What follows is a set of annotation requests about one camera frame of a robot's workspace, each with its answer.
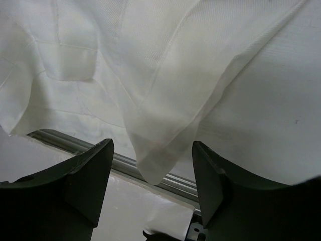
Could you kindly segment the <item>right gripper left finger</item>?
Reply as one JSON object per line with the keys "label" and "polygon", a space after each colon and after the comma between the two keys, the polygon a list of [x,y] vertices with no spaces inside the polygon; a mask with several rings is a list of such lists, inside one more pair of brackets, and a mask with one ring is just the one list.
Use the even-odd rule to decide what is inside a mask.
{"label": "right gripper left finger", "polygon": [[91,240],[111,171],[114,143],[15,182],[1,183],[1,240]]}

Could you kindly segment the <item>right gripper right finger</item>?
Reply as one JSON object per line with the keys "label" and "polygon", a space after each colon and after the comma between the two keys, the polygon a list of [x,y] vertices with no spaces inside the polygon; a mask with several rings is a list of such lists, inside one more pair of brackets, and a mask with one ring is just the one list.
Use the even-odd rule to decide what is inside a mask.
{"label": "right gripper right finger", "polygon": [[201,142],[193,143],[192,158],[209,240],[320,240],[320,177],[271,181]]}

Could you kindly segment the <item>white pleated skirt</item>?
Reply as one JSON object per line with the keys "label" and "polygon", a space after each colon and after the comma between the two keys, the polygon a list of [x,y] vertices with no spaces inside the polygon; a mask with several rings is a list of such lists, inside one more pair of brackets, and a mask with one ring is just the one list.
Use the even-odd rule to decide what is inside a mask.
{"label": "white pleated skirt", "polygon": [[1,1],[1,128],[125,129],[159,184],[304,1]]}

